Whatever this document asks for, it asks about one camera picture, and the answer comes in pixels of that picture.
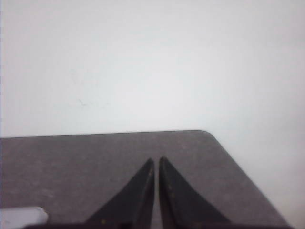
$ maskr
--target white wall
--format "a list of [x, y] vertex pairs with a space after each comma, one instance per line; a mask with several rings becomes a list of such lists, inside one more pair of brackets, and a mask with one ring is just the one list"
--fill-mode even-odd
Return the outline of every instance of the white wall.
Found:
[[3, 0], [1, 135], [203, 129], [305, 227], [305, 1]]

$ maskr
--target white object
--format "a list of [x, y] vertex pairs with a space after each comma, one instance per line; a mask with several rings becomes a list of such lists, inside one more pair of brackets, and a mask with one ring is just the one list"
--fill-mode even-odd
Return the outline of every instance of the white object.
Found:
[[46, 223], [47, 220], [48, 214], [40, 207], [1, 209], [2, 229], [21, 229], [27, 225]]

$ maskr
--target gray tabletop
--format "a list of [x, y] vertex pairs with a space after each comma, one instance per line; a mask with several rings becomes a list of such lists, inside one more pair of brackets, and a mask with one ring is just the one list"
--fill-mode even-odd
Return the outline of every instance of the gray tabletop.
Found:
[[[49, 213], [50, 222], [82, 222], [120, 191], [148, 158], [157, 168], [161, 156], [231, 221], [287, 225], [204, 131], [2, 138], [1, 207], [39, 206]], [[161, 228], [158, 201], [156, 192], [156, 229]]]

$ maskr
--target gray table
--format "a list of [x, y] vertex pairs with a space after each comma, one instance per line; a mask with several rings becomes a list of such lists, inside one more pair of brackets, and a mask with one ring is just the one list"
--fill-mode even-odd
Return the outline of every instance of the gray table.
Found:
[[[231, 221], [287, 225], [217, 140], [197, 130], [2, 138], [1, 207], [40, 206], [51, 222], [82, 222], [161, 156]], [[152, 228], [161, 228], [158, 201], [156, 192]]]

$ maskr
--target black pointed object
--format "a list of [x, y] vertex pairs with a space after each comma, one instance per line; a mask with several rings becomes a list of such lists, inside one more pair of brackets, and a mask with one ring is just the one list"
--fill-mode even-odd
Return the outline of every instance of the black pointed object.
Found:
[[160, 159], [159, 165], [159, 195], [165, 229], [230, 222], [200, 196], [165, 157]]
[[154, 201], [154, 164], [149, 159], [129, 183], [86, 223], [120, 224], [126, 228], [148, 229]]

